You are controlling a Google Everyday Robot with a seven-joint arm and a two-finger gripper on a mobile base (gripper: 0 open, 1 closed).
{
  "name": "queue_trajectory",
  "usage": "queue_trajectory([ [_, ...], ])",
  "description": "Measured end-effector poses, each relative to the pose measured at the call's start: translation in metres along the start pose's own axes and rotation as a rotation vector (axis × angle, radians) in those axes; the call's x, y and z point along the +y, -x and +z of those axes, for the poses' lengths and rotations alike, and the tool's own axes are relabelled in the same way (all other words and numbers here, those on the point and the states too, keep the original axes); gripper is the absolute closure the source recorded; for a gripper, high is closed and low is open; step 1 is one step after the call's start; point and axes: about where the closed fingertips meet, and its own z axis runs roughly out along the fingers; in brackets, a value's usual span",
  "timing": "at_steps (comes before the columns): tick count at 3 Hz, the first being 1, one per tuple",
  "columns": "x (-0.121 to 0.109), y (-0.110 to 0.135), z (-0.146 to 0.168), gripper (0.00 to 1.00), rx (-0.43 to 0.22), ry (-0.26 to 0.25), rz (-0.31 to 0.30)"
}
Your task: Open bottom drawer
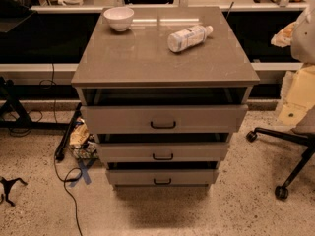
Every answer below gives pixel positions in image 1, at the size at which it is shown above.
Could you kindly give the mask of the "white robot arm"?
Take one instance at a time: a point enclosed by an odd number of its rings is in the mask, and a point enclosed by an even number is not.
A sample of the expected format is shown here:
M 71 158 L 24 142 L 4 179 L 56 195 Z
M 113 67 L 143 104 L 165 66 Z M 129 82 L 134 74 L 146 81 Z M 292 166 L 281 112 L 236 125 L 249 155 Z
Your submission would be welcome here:
M 302 63 L 292 76 L 278 115 L 284 124 L 296 126 L 315 106 L 315 1 L 307 5 L 295 22 L 275 34 L 271 43 L 289 46 L 291 56 Z

